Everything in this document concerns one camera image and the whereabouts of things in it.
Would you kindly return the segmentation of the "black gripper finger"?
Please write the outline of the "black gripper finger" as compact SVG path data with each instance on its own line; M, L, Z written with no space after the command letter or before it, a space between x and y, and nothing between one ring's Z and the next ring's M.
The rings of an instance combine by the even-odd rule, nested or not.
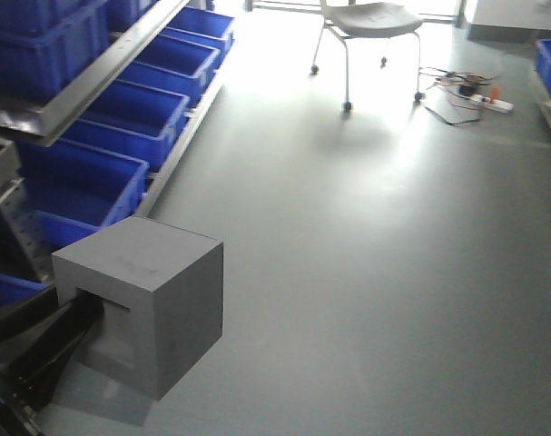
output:
M47 328L9 362L5 375L10 396L30 409L51 402L56 386L75 349L103 316L102 299L82 292L49 317Z

